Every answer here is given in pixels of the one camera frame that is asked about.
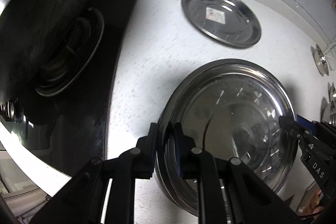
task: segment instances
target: gas stove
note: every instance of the gas stove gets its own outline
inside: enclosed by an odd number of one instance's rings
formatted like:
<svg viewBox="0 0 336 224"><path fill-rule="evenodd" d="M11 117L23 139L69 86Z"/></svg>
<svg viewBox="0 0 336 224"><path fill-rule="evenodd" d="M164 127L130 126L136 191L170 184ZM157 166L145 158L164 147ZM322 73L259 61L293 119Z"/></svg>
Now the gas stove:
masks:
<svg viewBox="0 0 336 224"><path fill-rule="evenodd" d="M135 2L89 0L36 77L1 106L9 132L69 176L91 158L105 158L116 64Z"/></svg>

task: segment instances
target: white speckled countertop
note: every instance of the white speckled countertop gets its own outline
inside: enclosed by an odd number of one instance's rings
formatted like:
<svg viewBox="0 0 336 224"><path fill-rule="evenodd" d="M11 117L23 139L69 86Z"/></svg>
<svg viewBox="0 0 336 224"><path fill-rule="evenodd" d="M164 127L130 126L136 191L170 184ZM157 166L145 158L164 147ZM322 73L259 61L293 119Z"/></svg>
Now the white speckled countertop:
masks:
<svg viewBox="0 0 336 224"><path fill-rule="evenodd" d="M137 139L147 134L150 123L157 122L169 97L189 73L218 59L245 59L264 67L285 86L297 114L309 120L320 119L321 101L328 97L327 86L333 81L333 73L329 77L319 74L311 52L315 42L305 32L271 8L255 0L242 0L260 21L262 37L251 48L233 49L197 31L184 17L180 1L137 1L124 37L113 88L109 159L134 147ZM1 124L0 140L19 167L48 194L55 194L69 180L25 148L17 150L18 144ZM298 150L292 171L279 193L282 198L295 193L295 204L313 181L299 161L300 155ZM155 174L151 180L137 180L135 191L135 223L197 222L195 216L163 194Z"/></svg>

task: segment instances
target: stainless steel plate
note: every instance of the stainless steel plate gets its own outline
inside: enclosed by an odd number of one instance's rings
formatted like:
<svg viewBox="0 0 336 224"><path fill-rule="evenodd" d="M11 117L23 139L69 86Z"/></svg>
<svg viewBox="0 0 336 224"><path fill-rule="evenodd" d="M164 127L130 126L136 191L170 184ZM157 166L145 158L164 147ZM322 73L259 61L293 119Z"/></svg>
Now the stainless steel plate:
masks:
<svg viewBox="0 0 336 224"><path fill-rule="evenodd" d="M331 84L329 89L329 102L336 100L336 88L334 82Z"/></svg>
<svg viewBox="0 0 336 224"><path fill-rule="evenodd" d="M170 122L181 122L184 134L215 157L239 157L279 191L297 151L297 140L279 127L282 115L295 118L283 86L256 64L224 59L191 73L173 93L159 122L157 165L169 195L197 214L196 183L179 179L173 139L164 145Z"/></svg>
<svg viewBox="0 0 336 224"><path fill-rule="evenodd" d="M322 49L316 44L316 49L314 51L314 60L319 70L320 74L329 76L329 69L327 64L327 59L323 54Z"/></svg>
<svg viewBox="0 0 336 224"><path fill-rule="evenodd" d="M321 120L331 124L332 126L336 126L336 105L334 100L331 100L325 107Z"/></svg>
<svg viewBox="0 0 336 224"><path fill-rule="evenodd" d="M240 0L182 0L189 21L225 44L246 48L261 37L254 13Z"/></svg>

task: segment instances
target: sticker label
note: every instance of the sticker label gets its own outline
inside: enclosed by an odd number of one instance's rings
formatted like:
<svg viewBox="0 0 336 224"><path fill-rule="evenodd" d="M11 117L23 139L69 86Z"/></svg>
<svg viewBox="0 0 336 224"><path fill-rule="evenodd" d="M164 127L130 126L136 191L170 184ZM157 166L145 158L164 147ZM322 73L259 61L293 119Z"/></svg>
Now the sticker label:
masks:
<svg viewBox="0 0 336 224"><path fill-rule="evenodd" d="M220 24L225 24L225 13L210 7L206 7L205 18Z"/></svg>

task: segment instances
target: frying pan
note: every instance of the frying pan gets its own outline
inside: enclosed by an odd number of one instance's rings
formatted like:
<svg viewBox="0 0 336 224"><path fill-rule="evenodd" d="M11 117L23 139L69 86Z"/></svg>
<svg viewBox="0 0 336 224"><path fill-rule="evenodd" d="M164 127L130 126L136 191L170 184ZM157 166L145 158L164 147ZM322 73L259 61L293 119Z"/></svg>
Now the frying pan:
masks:
<svg viewBox="0 0 336 224"><path fill-rule="evenodd" d="M0 103L57 49L87 0L0 0Z"/></svg>

